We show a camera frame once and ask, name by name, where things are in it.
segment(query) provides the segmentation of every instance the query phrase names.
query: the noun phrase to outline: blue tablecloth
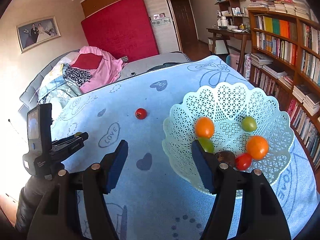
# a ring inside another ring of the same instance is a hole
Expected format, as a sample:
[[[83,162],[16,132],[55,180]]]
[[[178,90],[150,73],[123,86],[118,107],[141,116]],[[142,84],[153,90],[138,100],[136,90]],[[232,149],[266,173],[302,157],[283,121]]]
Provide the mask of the blue tablecloth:
[[[64,164],[69,172],[81,171],[114,152],[121,139],[129,144],[129,155],[118,184],[105,196],[111,219],[120,239],[199,239],[215,197],[194,189],[171,168],[162,149],[163,121],[172,105],[200,86],[219,82],[242,82],[239,73],[217,56],[198,62],[145,73],[72,98],[52,125],[52,139],[87,131],[85,146]],[[134,113],[144,108],[148,116]],[[307,157],[295,138],[292,160],[273,189],[294,238],[303,228],[320,196]],[[90,237],[83,194],[78,192],[83,235]],[[229,237],[237,231],[241,199],[236,200]]]

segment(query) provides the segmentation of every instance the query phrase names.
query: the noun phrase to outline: pile of bedding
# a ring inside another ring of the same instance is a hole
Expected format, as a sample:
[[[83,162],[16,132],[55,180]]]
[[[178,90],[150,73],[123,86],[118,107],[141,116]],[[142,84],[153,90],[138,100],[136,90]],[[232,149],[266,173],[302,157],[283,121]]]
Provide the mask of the pile of bedding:
[[[51,103],[55,120],[71,98],[116,81],[123,66],[122,59],[97,47],[70,52],[44,77],[38,104]]]

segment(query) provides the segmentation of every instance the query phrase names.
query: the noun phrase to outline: perforated lattice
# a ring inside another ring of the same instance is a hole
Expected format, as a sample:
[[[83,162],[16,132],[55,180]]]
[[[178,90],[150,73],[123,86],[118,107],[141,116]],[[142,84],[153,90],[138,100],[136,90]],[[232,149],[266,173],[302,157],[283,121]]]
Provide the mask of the perforated lattice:
[[[257,129],[251,133],[241,128],[242,116],[247,115],[257,122]],[[209,194],[191,155],[191,143],[196,139],[194,123],[201,116],[214,122],[215,134],[211,140],[215,152],[243,153],[252,135],[261,135],[268,140],[269,153],[261,161],[252,161],[247,172],[255,168],[262,170],[272,185],[288,167],[294,136],[288,114],[279,110],[274,97],[266,96],[260,88],[249,90],[242,83],[222,82],[215,88],[203,86],[197,92],[187,93],[181,105],[172,106],[170,116],[164,120],[166,138],[162,142],[174,171],[199,191]],[[237,198],[241,197],[242,191],[238,190]]]

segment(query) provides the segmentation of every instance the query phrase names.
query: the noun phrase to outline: wooden door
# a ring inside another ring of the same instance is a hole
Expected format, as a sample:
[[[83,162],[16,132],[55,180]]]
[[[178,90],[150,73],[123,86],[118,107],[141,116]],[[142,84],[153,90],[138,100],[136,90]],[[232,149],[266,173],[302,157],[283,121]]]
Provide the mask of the wooden door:
[[[197,42],[196,25],[189,0],[170,0],[182,44]]]

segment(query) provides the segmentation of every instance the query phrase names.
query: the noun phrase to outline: gray headboard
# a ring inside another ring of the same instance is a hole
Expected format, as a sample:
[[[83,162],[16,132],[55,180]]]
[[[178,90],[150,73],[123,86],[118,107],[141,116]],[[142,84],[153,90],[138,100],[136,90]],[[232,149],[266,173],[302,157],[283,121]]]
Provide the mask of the gray headboard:
[[[23,117],[27,117],[26,113],[33,109],[38,102],[38,89],[40,88],[41,82],[45,75],[47,75],[52,68],[58,63],[60,59],[69,54],[69,51],[51,61],[41,72],[30,82],[27,86],[26,91],[19,97],[20,101],[23,103],[23,106],[19,109],[19,112]]]

